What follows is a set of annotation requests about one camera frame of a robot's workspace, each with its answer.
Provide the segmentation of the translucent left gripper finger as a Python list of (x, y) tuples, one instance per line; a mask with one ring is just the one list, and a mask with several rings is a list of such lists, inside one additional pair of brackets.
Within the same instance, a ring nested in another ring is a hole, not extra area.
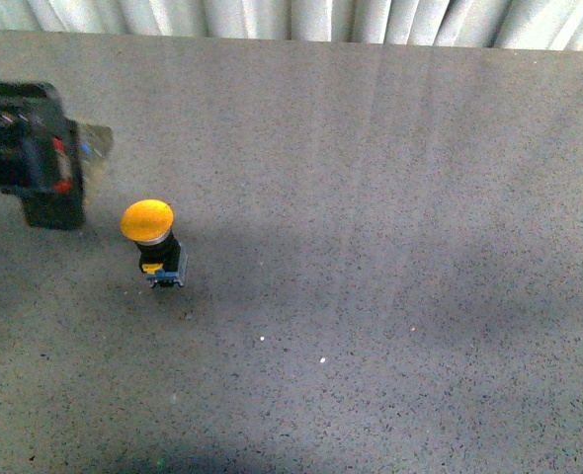
[(98, 194), (106, 173), (114, 145), (113, 131), (106, 125), (74, 118), (71, 137), (74, 194), (80, 203), (88, 203)]

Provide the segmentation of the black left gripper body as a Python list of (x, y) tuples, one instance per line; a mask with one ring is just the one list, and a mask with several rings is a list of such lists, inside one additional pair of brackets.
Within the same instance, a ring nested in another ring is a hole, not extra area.
[(20, 200), (28, 225), (82, 227), (79, 149), (78, 125), (53, 85), (0, 81), (0, 192)]

